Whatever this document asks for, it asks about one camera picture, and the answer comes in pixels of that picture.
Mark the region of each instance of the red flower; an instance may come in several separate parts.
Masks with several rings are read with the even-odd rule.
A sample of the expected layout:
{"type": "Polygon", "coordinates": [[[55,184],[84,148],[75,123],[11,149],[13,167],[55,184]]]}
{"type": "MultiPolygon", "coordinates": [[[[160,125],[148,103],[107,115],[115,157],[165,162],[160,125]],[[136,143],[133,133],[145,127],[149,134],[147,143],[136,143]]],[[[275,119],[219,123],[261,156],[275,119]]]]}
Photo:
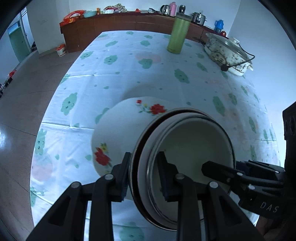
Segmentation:
{"type": "Polygon", "coordinates": [[[108,165],[110,162],[110,158],[106,156],[100,148],[97,147],[96,149],[97,149],[97,152],[95,153],[96,161],[102,166],[108,165]]]}
{"type": "Polygon", "coordinates": [[[152,114],[157,115],[158,113],[164,113],[166,110],[164,109],[163,105],[155,104],[150,107],[150,111],[152,114]]]}

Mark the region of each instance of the yellow flower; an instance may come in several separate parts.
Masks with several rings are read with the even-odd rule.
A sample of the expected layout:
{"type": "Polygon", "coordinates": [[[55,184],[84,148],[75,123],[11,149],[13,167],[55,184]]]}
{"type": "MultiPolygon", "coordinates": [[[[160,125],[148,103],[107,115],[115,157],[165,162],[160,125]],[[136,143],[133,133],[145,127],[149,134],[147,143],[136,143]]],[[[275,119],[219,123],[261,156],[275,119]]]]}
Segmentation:
{"type": "Polygon", "coordinates": [[[108,148],[107,148],[107,144],[106,143],[101,143],[101,146],[100,146],[101,150],[103,152],[108,152],[108,148]]]}

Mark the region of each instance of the brown floor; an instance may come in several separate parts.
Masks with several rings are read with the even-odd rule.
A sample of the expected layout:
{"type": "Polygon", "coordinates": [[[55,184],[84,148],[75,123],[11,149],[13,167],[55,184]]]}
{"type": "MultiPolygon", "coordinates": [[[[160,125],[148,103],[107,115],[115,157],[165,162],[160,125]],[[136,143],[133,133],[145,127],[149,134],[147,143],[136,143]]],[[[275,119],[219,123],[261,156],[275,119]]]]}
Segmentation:
{"type": "Polygon", "coordinates": [[[41,120],[80,53],[39,57],[35,51],[19,66],[0,99],[0,219],[17,241],[25,240],[34,227],[30,170],[41,120]]]}

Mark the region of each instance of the blue jug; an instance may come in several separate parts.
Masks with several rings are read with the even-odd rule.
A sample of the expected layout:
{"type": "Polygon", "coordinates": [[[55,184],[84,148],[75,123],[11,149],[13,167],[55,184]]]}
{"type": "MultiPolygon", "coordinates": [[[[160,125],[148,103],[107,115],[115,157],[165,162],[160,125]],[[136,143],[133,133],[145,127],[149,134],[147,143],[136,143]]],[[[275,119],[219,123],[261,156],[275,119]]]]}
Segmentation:
{"type": "Polygon", "coordinates": [[[224,26],[223,20],[220,19],[219,21],[216,21],[214,31],[217,33],[221,33],[223,26],[224,26]]]}

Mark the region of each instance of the black power cord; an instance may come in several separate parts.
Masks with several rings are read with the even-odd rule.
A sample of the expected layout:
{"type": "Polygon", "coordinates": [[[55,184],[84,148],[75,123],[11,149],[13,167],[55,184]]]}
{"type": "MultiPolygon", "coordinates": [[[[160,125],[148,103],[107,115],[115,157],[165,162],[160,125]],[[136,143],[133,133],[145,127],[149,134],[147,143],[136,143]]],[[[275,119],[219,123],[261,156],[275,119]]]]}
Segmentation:
{"type": "Polygon", "coordinates": [[[249,60],[247,60],[247,61],[241,62],[241,63],[239,63],[239,64],[233,64],[233,65],[227,65],[227,63],[226,63],[226,64],[222,64],[222,65],[221,65],[221,70],[222,70],[222,71],[226,72],[226,71],[228,71],[228,69],[231,68],[231,67],[234,67],[234,66],[238,66],[238,65],[244,64],[244,63],[249,62],[249,61],[251,61],[251,60],[253,60],[253,59],[255,58],[255,55],[252,55],[252,54],[248,53],[248,52],[245,51],[241,46],[240,46],[240,48],[241,48],[245,53],[247,53],[248,55],[253,56],[253,58],[251,58],[251,59],[249,59],[249,60]]]}

